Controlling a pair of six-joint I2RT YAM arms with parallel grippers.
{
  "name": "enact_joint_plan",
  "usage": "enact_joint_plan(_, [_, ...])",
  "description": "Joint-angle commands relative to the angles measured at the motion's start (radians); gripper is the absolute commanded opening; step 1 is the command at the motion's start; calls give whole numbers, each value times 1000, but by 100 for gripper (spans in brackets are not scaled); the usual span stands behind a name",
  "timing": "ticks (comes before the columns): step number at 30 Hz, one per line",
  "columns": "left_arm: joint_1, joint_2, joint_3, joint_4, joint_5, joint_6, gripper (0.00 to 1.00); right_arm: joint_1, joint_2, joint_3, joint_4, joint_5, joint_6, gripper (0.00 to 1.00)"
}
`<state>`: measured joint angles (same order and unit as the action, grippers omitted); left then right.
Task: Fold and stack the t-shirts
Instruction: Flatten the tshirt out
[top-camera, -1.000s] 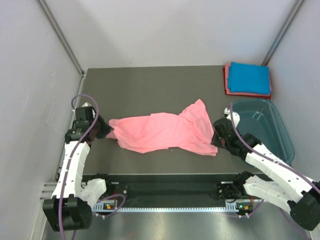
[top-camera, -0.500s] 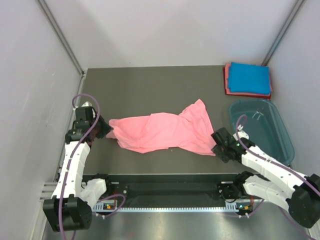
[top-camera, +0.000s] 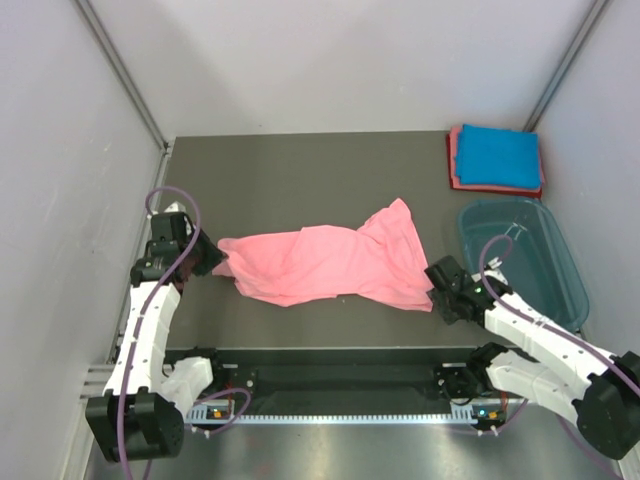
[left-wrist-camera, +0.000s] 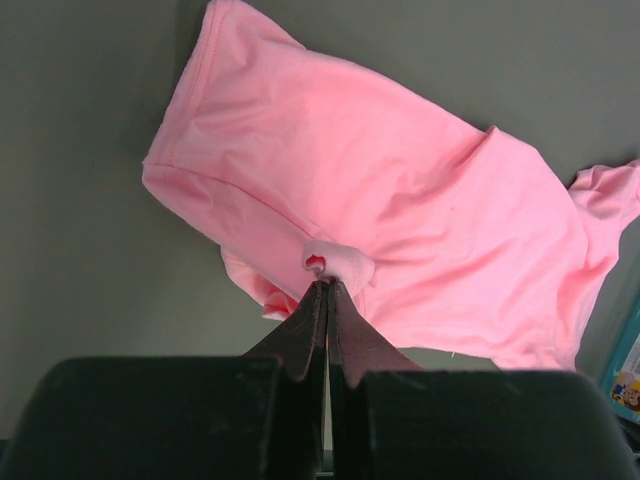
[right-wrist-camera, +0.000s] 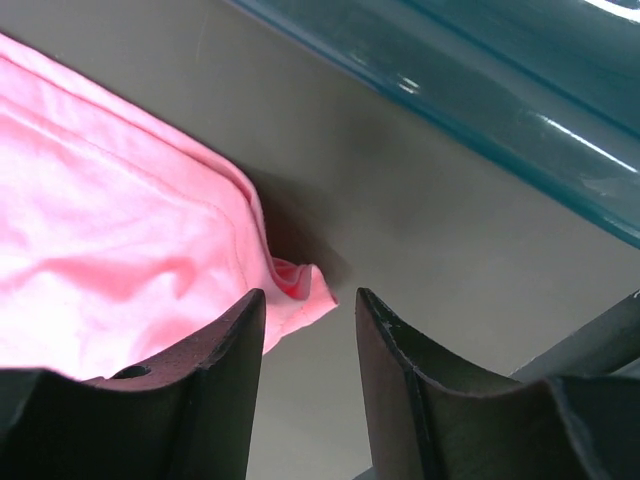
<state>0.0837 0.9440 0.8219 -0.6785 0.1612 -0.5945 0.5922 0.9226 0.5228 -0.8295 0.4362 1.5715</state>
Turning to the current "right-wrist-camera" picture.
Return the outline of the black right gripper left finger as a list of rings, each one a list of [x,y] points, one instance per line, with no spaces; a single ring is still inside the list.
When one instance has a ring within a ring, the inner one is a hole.
[[[254,289],[110,378],[1,373],[5,479],[242,479],[266,320]]]

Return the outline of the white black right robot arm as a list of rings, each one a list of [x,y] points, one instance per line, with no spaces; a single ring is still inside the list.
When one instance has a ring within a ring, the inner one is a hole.
[[[379,479],[635,479],[639,298],[630,295],[505,377],[356,295]],[[109,379],[1,373],[5,479],[242,479],[266,306],[218,320]]]

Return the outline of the pink t-shirt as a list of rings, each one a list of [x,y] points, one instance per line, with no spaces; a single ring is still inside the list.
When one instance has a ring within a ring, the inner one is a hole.
[[[1,364],[110,376],[266,296],[264,346],[337,307],[269,250],[229,160],[82,75],[1,40]]]

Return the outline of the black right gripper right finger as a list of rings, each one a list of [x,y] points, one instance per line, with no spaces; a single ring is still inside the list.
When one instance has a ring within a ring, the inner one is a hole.
[[[635,479],[639,297],[506,377],[427,337],[368,289],[356,337],[379,479]]]

